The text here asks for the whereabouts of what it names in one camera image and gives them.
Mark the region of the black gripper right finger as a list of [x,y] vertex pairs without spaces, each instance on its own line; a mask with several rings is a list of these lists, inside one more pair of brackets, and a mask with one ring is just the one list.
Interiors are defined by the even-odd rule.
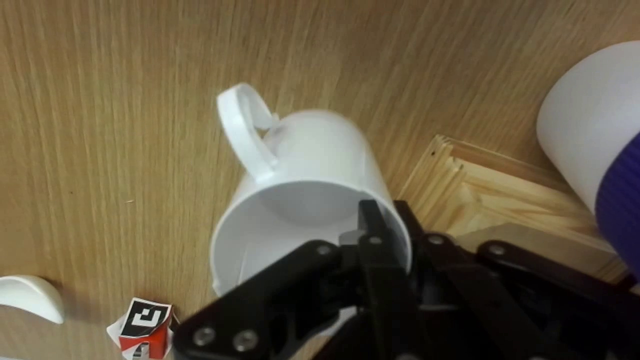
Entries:
[[640,299],[505,240],[475,252],[427,233],[397,202],[414,247],[421,310],[464,360],[640,360]]

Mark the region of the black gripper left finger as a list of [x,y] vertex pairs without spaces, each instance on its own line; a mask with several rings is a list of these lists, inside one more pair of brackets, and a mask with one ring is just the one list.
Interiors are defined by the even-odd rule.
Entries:
[[309,240],[186,318],[176,360],[288,360],[329,332],[314,360],[402,360],[418,352],[418,306],[377,202],[358,204],[352,244]]

